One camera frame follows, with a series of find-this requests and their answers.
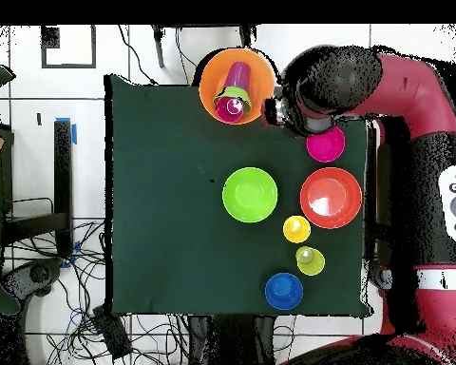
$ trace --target bowl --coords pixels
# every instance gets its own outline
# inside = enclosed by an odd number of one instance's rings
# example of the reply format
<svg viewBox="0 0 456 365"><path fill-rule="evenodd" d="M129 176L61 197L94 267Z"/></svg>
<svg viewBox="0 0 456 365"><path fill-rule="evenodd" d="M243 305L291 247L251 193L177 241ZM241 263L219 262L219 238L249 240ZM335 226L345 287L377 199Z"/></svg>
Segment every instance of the bowl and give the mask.
<svg viewBox="0 0 456 365"><path fill-rule="evenodd" d="M276 208L277 186L264 170L245 167L228 177L221 197L226 211L235 220L259 222Z"/></svg>

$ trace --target pink cup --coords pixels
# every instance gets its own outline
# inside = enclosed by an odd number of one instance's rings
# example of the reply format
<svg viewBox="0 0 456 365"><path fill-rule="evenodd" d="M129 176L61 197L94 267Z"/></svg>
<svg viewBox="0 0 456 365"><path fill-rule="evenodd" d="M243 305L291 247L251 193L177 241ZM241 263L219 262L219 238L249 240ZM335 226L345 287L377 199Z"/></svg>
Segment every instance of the pink cup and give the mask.
<svg viewBox="0 0 456 365"><path fill-rule="evenodd" d="M339 127L324 133L314 134L306 140L306 148L311 157L320 163L336 160L345 149L345 135Z"/></svg>
<svg viewBox="0 0 456 365"><path fill-rule="evenodd" d="M238 98L221 97L217 101L217 114L223 122L233 124L243 116L243 102Z"/></svg>
<svg viewBox="0 0 456 365"><path fill-rule="evenodd" d="M250 66L243 62L234 62L230 67L224 87L237 86L248 92L250 87Z"/></svg>

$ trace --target power strip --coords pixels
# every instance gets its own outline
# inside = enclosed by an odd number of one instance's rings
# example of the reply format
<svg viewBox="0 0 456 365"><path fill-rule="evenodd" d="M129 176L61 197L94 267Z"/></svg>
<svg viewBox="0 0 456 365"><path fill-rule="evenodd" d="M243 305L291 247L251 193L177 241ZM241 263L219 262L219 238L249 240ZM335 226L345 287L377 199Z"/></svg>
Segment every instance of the power strip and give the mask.
<svg viewBox="0 0 456 365"><path fill-rule="evenodd" d="M106 314L103 305L94 308L93 314L93 324L104 336L104 344L106 344L106 348L113 359L122 358L132 353L132 343L120 317Z"/></svg>

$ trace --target yellow-green cup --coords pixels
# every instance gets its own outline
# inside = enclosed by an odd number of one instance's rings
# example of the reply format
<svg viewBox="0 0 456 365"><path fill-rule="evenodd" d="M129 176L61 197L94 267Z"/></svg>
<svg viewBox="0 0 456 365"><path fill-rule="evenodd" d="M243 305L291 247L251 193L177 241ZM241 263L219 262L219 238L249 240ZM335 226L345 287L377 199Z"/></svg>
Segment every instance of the yellow-green cup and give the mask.
<svg viewBox="0 0 456 365"><path fill-rule="evenodd" d="M315 276L324 269L325 259L321 252L309 246L301 246L295 252L297 267L306 276Z"/></svg>

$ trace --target yellow cup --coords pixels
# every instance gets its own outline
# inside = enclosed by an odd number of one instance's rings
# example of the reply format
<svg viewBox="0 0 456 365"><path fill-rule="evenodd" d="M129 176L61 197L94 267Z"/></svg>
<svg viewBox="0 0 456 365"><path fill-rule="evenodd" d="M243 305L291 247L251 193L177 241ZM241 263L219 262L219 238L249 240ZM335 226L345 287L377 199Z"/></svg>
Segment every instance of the yellow cup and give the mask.
<svg viewBox="0 0 456 365"><path fill-rule="evenodd" d="M323 254L309 246L302 246L297 249L295 260L299 270L307 276L315 276L321 273L326 263Z"/></svg>
<svg viewBox="0 0 456 365"><path fill-rule="evenodd" d="M311 226L304 217L291 216L285 220L282 231L288 241L301 243L311 234Z"/></svg>

